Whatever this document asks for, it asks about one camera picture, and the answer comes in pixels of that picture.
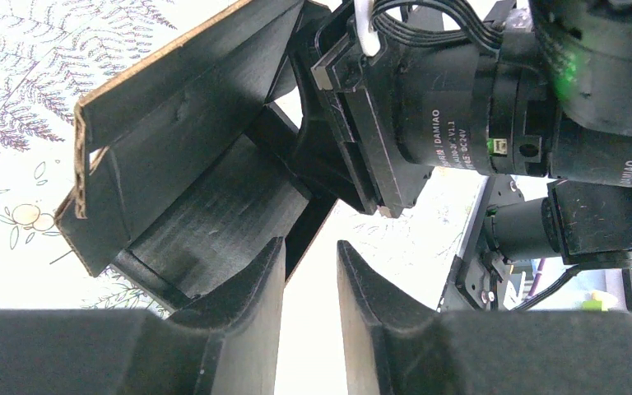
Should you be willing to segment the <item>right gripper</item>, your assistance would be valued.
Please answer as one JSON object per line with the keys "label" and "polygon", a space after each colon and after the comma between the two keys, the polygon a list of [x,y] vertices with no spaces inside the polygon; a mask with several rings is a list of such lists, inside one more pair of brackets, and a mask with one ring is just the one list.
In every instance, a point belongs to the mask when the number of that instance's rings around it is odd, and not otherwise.
{"label": "right gripper", "polygon": [[462,29],[450,31],[378,14],[373,56],[351,1],[302,28],[306,178],[361,213],[398,217],[436,167],[547,176],[557,106],[534,31],[510,25],[515,11],[501,1],[480,20],[463,5]]}

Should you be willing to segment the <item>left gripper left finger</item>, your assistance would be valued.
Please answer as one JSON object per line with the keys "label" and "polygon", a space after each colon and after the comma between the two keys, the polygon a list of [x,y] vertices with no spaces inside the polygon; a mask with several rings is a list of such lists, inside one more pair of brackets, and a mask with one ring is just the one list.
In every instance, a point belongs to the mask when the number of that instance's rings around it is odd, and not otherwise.
{"label": "left gripper left finger", "polygon": [[271,394],[286,246],[168,318],[145,309],[0,309],[0,394]]}

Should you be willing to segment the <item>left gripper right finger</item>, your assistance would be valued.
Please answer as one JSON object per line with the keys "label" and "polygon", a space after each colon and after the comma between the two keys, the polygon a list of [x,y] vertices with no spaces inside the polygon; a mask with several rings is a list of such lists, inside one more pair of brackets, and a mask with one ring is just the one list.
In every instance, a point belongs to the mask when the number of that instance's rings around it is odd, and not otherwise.
{"label": "left gripper right finger", "polygon": [[345,240],[337,284],[351,394],[632,394],[632,313],[439,313]]}

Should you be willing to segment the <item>black paper box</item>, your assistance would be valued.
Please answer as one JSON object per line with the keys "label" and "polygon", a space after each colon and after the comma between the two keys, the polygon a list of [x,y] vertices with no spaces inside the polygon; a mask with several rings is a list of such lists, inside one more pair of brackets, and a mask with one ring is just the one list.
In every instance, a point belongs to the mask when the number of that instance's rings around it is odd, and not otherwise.
{"label": "black paper box", "polygon": [[93,277],[113,268],[169,309],[222,286],[263,247],[288,277],[337,201],[329,131],[277,99],[303,90],[313,1],[238,1],[81,98],[75,185],[55,223]]}

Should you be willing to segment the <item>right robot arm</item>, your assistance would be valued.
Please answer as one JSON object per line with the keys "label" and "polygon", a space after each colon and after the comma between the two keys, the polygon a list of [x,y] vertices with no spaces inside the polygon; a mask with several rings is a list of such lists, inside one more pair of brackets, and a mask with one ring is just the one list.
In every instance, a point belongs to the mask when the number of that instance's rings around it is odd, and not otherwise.
{"label": "right robot arm", "polygon": [[439,309],[496,310],[510,267],[632,268],[632,1],[345,1],[290,39],[294,162],[398,217],[433,169],[486,176]]}

